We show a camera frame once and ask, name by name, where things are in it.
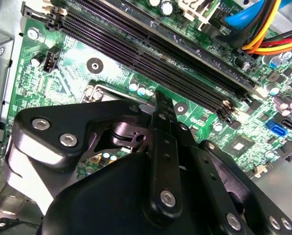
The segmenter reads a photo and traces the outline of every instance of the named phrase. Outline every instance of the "ram slot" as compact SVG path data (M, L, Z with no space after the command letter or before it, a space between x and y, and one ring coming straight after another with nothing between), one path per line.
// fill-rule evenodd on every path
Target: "ram slot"
M138 60L138 57L135 57L135 55L132 56L133 53L128 47L124 47L115 40L110 40L107 43L106 41L109 39L106 38L105 35L100 36L103 35L101 31L99 33L96 33L96 35L92 35L90 33L90 29L84 30L83 26L81 29L75 26L79 24L79 22L74 22L74 25L63 22L62 27L59 29L59 31L88 45L89 47L100 51L101 53L104 53L105 55L116 60L117 62L133 69L134 71L148 77L149 79L157 82L163 87L191 100L192 102L201 105L211 112L216 112L218 109L221 109L223 107L223 100L228 100L228 98L225 96L223 96L223 99L218 99L213 96L212 100L210 100L201 95L201 93L199 92L191 92L190 90L188 90L188 86L184 85L184 83L180 83L182 82L182 79L175 80L175 76L173 78L170 78L165 75L164 69L162 70L163 72L160 73L155 70L153 66L141 63Z
M211 70L204 63L200 62L194 57L190 57L183 50L179 49L173 44L168 43L158 35L155 35L152 32L147 31L147 29L143 28L142 26L130 20L129 18L126 18L125 16L121 15L120 13L116 12L112 8L106 6L105 4L99 2L98 0L87 1L75 0L75 2L86 8L93 15L103 18L108 23L114 24L124 32L127 32L130 35L136 37L141 42L147 44L149 47L156 49L157 51L161 52L162 54L170 58L175 58L177 61L188 66L191 70L207 78L209 81L213 82L215 85L222 88L223 90L226 90L230 93L235 93L238 97L241 97L247 93L247 91L243 87L239 86L236 82L227 79L227 77L216 72L215 70ZM195 46L194 49L195 52L199 50L200 53L204 54L204 56L208 56L209 62L214 63L221 62L216 56L207 52L205 49L198 47L196 44L194 44L193 42L184 38L181 35L178 36L182 38L183 42L186 42L188 45L190 45L190 47L187 47L187 49L190 49L193 46ZM226 68L225 70L230 71L232 70L232 68ZM236 74L234 75L234 78L237 81L241 82L241 79L239 79Z

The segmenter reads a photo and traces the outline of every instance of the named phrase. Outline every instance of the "black ram slot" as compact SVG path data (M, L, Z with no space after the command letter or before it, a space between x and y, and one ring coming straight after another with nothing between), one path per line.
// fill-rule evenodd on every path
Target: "black ram slot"
M114 35L114 33L106 31L102 27L95 25L93 22L90 22L84 17L69 15L65 17L65 21L73 25L76 25L79 28L83 28L83 30L86 30L86 32L90 32L91 35L97 35L97 33L100 33L100 35L104 34L105 35L104 39L106 37L108 37L108 41L112 41L113 39L113 41L115 41L115 43L118 44L117 47L119 47L119 44L127 46L128 48L126 49L126 51L128 50L130 51L130 56L135 57L135 55L138 54L138 57L140 57L139 58L140 62L146 65L150 65L153 69L161 72L162 74L167 75L168 77L174 79L175 81L181 84L185 84L186 86L189 87L189 89L193 90L196 93L200 93L201 95L205 96L210 100L215 100L216 97L218 98L216 102L223 101L224 99L226 99L224 95L215 92L214 89L199 82L199 80L196 79L195 77L192 77L189 74L181 72L180 70L178 70L178 68L172 67L156 59L155 57L152 57L147 53L143 53L138 47L128 44L122 38L119 38L116 35Z
M190 69L208 78L210 81L214 82L217 86L221 87L222 89L228 92L235 92L236 94L240 94L241 96L242 94L246 93L246 90L238 86L235 82L227 79L225 76L216 71L210 70L210 68L208 68L202 62L198 61L193 57L189 57L187 53L185 53L178 47L168 43L159 36L146 30L142 26L124 17L123 15L109 8L103 3L95 0L87 0L86 2L84 0L75 1L82 5L83 7L85 7L87 10L91 11L94 15L99 16L106 20L107 22L116 25L121 30L131 34L132 36L141 40L143 43L146 43L148 46L160 51L161 53L164 53L165 55L171 58L177 58L179 61L189 66ZM184 38L184 40L187 43L190 42L191 44L193 44L193 42L186 38ZM210 58L212 60L218 60L216 56L212 55L209 52L208 54L210 54Z
M175 84L175 82L171 81L169 77L157 74L155 71L152 70L152 68L140 64L136 59L130 58L129 56L118 50L118 48L106 45L104 42L92 37L90 34L87 34L82 30L73 27L72 25L63 25L63 27L59 29L59 31L88 45L89 47L96 49L101 53L104 53L106 56L135 70L136 72L148 77L154 82L157 82L163 87L189 99L190 101L201 105L211 112L216 112L217 109L221 108L220 104L214 105L200 94L189 93L184 85Z

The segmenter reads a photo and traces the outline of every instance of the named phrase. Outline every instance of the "green circuit board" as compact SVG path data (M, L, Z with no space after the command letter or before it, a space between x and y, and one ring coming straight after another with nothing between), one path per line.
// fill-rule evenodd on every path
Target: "green circuit board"
M142 1L144 0L138 0L141 8L142 6L146 6L145 2L140 3ZM239 10L235 4L227 7L233 11ZM181 28L183 26L181 27L178 25L180 21L176 16L173 16L173 18L162 18L158 15L157 17L170 27L174 27L176 31L180 30L180 32L187 37L195 38L197 42L201 42L203 47L209 51L222 55L228 63L232 63L233 58L229 58L228 53L231 49L223 49L218 43L213 42L206 35L198 32L194 25L188 27L186 31L182 31ZM41 38L39 40L34 41L28 37L27 31L30 28L37 28L40 31ZM56 70L51 73L46 73L43 72L43 66L31 66L30 60L34 55L38 52L46 53L47 50L53 46L57 46L62 50ZM101 73L93 74L88 70L87 61L90 58L99 58L103 62L104 69ZM283 73L291 66L292 59L284 61L275 71ZM271 71L272 69L262 63L262 59L259 58L256 66L247 71L247 74L263 87L268 83L267 76ZM204 81L199 74L195 74L195 76L197 79ZM266 100L263 100L254 96L262 102L262 105L251 115L245 114L248 109L247 104L237 102L239 114L234 114L234 117L242 123L242 126L238 130L234 130L225 123L220 122L217 116L208 110L165 89L157 83L150 81L148 78L130 70L71 37L59 32L49 32L45 30L43 24L34 20L27 20L25 32L23 34L22 49L4 136L6 137L10 134L14 117L20 110L30 107L79 103L87 85L91 82L111 84L119 91L136 97L138 94L136 92L130 92L128 88L132 79L145 84L149 91L162 91L165 95L172 98L175 105L186 103L189 110L186 114L179 115L178 120L185 123L190 128L197 130L194 133L194 138L197 142L210 139L227 153L230 153L232 143L240 142L243 146L247 147L247 151L241 154L241 156L232 156L244 172L251 170L253 164L264 165L267 161L274 162L279 158L275 150L287 140L292 140L292 130L289 130L289 133L283 138L275 135L265 127L265 123L277 113L271 97L267 97ZM278 86L282 93L292 95L292 74L286 77L285 81L278 84ZM144 95L140 98L150 100L151 96ZM273 137L275 141L268 144L267 141ZM110 163L110 158L112 156L118 159L126 153L127 151L125 149L116 153L105 153L108 157L103 161L104 165ZM88 172L93 173L98 169L100 169L99 164L91 160L80 163L78 171L79 178L86 176Z

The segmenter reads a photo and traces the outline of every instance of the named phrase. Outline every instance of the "white connector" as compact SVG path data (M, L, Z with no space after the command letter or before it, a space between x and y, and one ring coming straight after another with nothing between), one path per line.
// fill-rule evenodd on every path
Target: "white connector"
M26 6L32 8L34 11L43 13L43 14L50 14L51 9L54 7L50 0L35 0L26 3ZM59 9L59 13L63 16L67 15L67 11L63 8Z
M201 22L198 30L201 30L204 24L209 23L210 18L221 4L220 1L213 0L213 2L203 7L205 1L207 0L178 0L179 8L184 11L183 15L188 20L194 21L198 19Z

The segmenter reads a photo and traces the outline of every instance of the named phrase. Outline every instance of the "red wire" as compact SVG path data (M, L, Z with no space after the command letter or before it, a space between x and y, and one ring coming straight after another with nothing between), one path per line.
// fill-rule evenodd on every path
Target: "red wire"
M283 49L283 50L276 50L276 51L270 51L270 52L258 52L258 51L256 51L254 54L257 54L257 55L276 55L276 54L280 54L282 52L291 51L291 50L292 50L292 47L289 47L289 48L286 48L286 49Z
M292 43L292 38L286 38L280 41L275 41L275 42L270 42L270 43L262 43L261 46L268 47L268 46L285 44L285 43Z

